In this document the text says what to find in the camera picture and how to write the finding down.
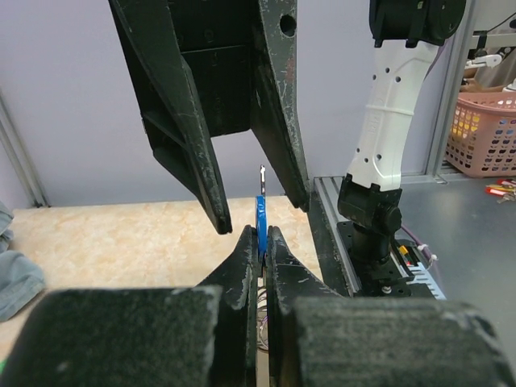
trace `blue object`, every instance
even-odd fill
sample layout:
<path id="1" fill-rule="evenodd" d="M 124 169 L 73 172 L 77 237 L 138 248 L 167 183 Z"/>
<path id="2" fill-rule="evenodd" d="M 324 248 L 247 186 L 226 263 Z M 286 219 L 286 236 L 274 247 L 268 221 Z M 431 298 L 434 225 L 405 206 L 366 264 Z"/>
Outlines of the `blue object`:
<path id="1" fill-rule="evenodd" d="M 0 202 L 0 323 L 17 314 L 45 287 L 43 271 L 21 252 L 7 250 L 13 214 Z"/>
<path id="2" fill-rule="evenodd" d="M 267 213 L 264 195 L 256 197 L 256 231 L 258 233 L 258 257 L 263 259 L 267 252 Z"/>

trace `gray wall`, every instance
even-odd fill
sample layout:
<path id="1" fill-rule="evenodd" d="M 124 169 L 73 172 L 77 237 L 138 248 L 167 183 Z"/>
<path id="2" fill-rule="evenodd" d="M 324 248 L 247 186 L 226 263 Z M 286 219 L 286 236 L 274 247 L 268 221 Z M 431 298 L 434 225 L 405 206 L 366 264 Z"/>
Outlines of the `gray wall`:
<path id="1" fill-rule="evenodd" d="M 368 2 L 298 4 L 306 161 L 312 176 L 343 174 L 371 85 Z M 152 158 L 107 0 L 0 0 L 0 7 L 2 90 L 51 203 L 191 198 Z M 406 172 L 424 168 L 443 74 L 437 66 L 425 84 Z M 258 166 L 267 163 L 252 134 L 217 138 L 214 146 L 227 195 L 256 194 Z M 272 173 L 268 191 L 282 193 Z"/>
<path id="2" fill-rule="evenodd" d="M 516 12 L 515 0 L 497 0 L 496 6 L 492 2 L 485 0 L 477 1 L 478 13 L 475 22 L 475 30 L 490 30 L 497 24 L 501 23 L 509 17 L 510 14 Z"/>
<path id="3" fill-rule="evenodd" d="M 7 157 L 6 150 L 0 144 L 0 202 L 7 208 L 28 208 L 31 203 L 19 182 L 16 172 Z"/>

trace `screw hole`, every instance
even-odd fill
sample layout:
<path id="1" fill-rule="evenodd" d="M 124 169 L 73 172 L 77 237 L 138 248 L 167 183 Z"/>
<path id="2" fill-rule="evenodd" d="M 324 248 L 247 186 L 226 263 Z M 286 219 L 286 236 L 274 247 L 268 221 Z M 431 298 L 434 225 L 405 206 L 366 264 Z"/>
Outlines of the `screw hole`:
<path id="1" fill-rule="evenodd" d="M 205 30 L 204 37 L 206 38 L 206 42 L 213 43 L 214 41 L 214 33 L 212 30 Z"/>
<path id="2" fill-rule="evenodd" d="M 290 15 L 283 15 L 280 19 L 280 29 L 281 32 L 283 32 L 283 35 L 288 36 L 289 38 L 292 38 L 294 35 L 296 35 L 296 28 L 298 27 L 298 24 L 296 23 L 296 19 L 294 19 Z"/>

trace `metal tip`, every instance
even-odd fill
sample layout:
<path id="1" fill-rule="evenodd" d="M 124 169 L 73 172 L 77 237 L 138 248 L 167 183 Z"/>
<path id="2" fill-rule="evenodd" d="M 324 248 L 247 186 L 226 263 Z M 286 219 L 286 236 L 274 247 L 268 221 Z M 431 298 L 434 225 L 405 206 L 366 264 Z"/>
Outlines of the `metal tip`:
<path id="1" fill-rule="evenodd" d="M 260 187 L 262 196 L 265 196 L 265 167 L 263 165 L 260 166 Z"/>

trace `metal frame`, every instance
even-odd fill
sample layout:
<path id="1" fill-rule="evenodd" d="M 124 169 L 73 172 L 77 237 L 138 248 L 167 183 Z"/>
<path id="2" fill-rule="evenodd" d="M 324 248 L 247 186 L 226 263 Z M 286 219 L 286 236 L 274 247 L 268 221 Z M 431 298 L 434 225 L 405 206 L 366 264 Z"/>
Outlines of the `metal frame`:
<path id="1" fill-rule="evenodd" d="M 431 143 L 426 175 L 438 176 L 443 164 L 447 142 L 448 128 L 452 124 L 455 100 L 459 95 L 460 82 L 464 74 L 464 63 L 468 57 L 469 40 L 475 28 L 476 15 L 479 10 L 478 0 L 468 0 L 464 18 L 451 41 L 450 62 L 444 79 L 437 119 L 435 120 L 434 138 Z"/>
<path id="2" fill-rule="evenodd" d="M 469 48 L 475 49 L 478 47 L 480 36 L 472 36 L 469 41 Z M 516 45 L 516 34 L 495 34 L 488 35 L 485 41 L 485 47 L 513 47 Z"/>
<path id="3" fill-rule="evenodd" d="M 50 206 L 40 177 L 9 116 L 0 93 L 0 144 L 6 149 L 13 169 L 33 206 Z"/>
<path id="4" fill-rule="evenodd" d="M 336 208 L 337 199 L 339 197 L 339 186 L 337 184 L 340 184 L 341 182 L 342 177 L 316 177 L 314 179 L 314 189 L 315 192 L 318 193 L 324 214 L 327 217 L 331 239 L 337 249 L 338 256 L 336 258 L 340 260 L 340 264 L 343 269 L 342 272 L 347 284 L 347 291 L 349 292 L 349 295 L 352 296 L 360 289 L 360 285 L 355 274 L 355 269 L 353 268 L 351 261 L 347 258 L 346 248 L 339 236 L 339 231 L 337 230 L 337 223 L 346 220 L 341 214 L 339 214 Z M 325 272 L 322 272 L 322 278 L 325 283 L 327 283 Z"/>

